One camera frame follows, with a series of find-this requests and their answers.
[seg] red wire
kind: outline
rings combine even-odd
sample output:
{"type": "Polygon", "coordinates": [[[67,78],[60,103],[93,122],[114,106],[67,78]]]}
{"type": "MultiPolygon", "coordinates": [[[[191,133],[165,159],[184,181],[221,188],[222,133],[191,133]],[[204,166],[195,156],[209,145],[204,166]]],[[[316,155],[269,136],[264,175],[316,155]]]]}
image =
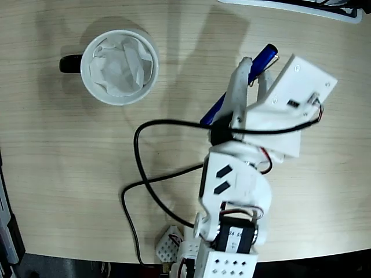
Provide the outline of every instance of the red wire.
{"type": "Polygon", "coordinates": [[[178,268],[178,275],[176,276],[177,278],[180,278],[181,277],[181,269],[183,268],[183,265],[185,264],[186,262],[186,259],[181,259],[180,261],[180,265],[179,265],[179,268],[178,268]]]}
{"type": "MultiPolygon", "coordinates": [[[[264,211],[261,207],[258,207],[258,206],[250,206],[249,207],[250,209],[252,210],[258,210],[260,212],[260,215],[257,217],[257,219],[260,219],[261,217],[263,217],[264,215],[264,211]]],[[[227,215],[227,214],[232,214],[232,213],[243,213],[243,214],[246,214],[250,217],[254,217],[254,214],[251,214],[250,212],[248,212],[247,210],[243,210],[243,209],[238,209],[238,208],[232,208],[230,210],[223,210],[220,212],[220,215],[227,215]]]]}
{"type": "Polygon", "coordinates": [[[261,151],[263,152],[263,154],[266,156],[266,158],[268,159],[269,161],[269,166],[268,168],[266,168],[264,171],[261,171],[261,174],[262,175],[265,175],[265,174],[268,174],[272,168],[273,168],[273,163],[272,163],[272,159],[271,157],[269,156],[268,152],[263,148],[263,147],[260,147],[261,151]]]}
{"type": "Polygon", "coordinates": [[[176,245],[179,246],[182,242],[182,239],[178,237],[177,235],[169,234],[169,239],[176,245]]]}
{"type": "Polygon", "coordinates": [[[222,203],[221,203],[221,206],[220,206],[220,210],[221,210],[221,211],[225,210],[225,206],[226,206],[226,205],[227,205],[226,202],[222,202],[222,203]]]}
{"type": "Polygon", "coordinates": [[[318,121],[322,120],[322,116],[323,116],[323,106],[320,104],[319,105],[319,115],[318,115],[318,121]]]}

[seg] white bracket with holes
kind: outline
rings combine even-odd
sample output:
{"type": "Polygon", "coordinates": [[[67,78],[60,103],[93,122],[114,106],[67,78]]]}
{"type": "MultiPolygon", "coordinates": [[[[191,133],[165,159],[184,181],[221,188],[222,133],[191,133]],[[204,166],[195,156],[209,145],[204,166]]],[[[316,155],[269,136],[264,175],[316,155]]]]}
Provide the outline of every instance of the white bracket with holes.
{"type": "Polygon", "coordinates": [[[177,262],[183,258],[196,260],[200,241],[201,238],[193,237],[193,230],[185,226],[184,241],[180,244],[177,262]]]}
{"type": "Polygon", "coordinates": [[[170,226],[156,246],[156,255],[161,262],[176,262],[177,259],[179,246],[170,239],[170,234],[177,235],[183,240],[183,235],[177,226],[170,226]]]}
{"type": "Polygon", "coordinates": [[[202,240],[194,278],[253,277],[257,256],[254,248],[250,254],[215,251],[202,240]]]}

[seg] black mug handle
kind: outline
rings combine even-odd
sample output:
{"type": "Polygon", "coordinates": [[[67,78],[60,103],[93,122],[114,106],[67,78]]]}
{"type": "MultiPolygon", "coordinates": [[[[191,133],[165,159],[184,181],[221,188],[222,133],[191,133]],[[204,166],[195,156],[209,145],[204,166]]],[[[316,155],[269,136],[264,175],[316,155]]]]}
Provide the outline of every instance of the black mug handle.
{"type": "Polygon", "coordinates": [[[59,70],[65,74],[79,74],[81,54],[67,55],[59,61],[59,70]]]}

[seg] dark floor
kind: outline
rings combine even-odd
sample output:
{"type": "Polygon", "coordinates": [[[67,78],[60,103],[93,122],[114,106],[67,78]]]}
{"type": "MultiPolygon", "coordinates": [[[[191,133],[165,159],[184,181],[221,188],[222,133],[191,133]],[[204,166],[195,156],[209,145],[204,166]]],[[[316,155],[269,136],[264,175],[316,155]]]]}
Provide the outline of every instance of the dark floor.
{"type": "MultiPolygon", "coordinates": [[[[19,278],[38,272],[40,278],[106,278],[101,263],[26,254],[17,268],[19,278]]],[[[110,278],[159,278],[161,267],[143,269],[139,265],[111,264],[110,278]]],[[[371,250],[322,258],[260,263],[254,278],[371,277],[371,250]]]]}

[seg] white mug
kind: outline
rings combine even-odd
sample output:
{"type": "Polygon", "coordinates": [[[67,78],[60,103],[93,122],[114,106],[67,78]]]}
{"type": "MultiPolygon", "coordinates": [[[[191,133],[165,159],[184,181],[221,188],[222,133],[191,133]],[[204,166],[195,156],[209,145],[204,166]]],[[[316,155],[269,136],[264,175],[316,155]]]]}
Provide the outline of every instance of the white mug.
{"type": "Polygon", "coordinates": [[[103,103],[111,105],[127,105],[135,103],[145,97],[154,87],[159,72],[159,54],[153,39],[144,31],[138,29],[112,30],[96,37],[87,46],[83,54],[68,55],[59,61],[59,70],[63,73],[80,73],[83,84],[89,93],[103,103]],[[142,42],[152,55],[153,69],[150,81],[135,94],[125,97],[115,97],[108,94],[104,87],[92,81],[89,65],[93,60],[93,52],[98,45],[109,35],[129,35],[142,42]]]}

